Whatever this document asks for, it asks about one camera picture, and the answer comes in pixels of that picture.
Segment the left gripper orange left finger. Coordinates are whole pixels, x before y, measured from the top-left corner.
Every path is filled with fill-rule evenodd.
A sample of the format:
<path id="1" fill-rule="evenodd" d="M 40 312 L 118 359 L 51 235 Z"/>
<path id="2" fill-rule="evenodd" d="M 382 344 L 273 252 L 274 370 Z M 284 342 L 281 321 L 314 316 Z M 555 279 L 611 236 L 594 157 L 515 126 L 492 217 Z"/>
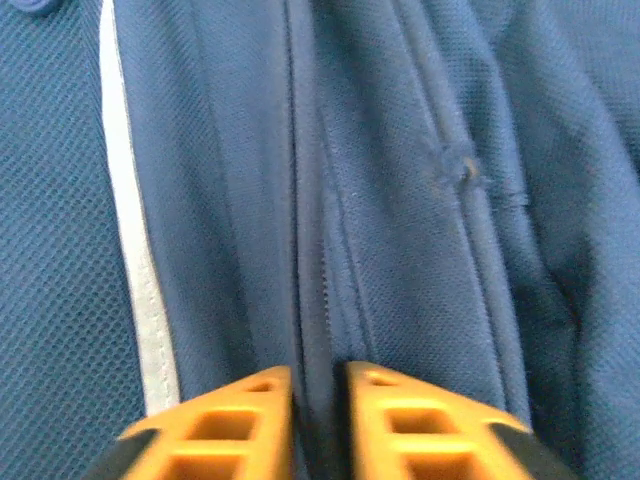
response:
<path id="1" fill-rule="evenodd" d="M 272 367 L 140 420 L 86 479 L 293 477 L 290 369 Z"/>

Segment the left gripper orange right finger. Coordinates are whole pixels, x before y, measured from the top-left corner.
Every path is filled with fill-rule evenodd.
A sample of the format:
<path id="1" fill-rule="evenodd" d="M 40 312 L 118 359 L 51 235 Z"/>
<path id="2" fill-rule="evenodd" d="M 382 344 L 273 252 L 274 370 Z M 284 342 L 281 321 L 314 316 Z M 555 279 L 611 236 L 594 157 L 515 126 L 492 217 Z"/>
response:
<path id="1" fill-rule="evenodd" d="M 347 366 L 356 479 L 573 479 L 514 416 L 367 362 Z"/>

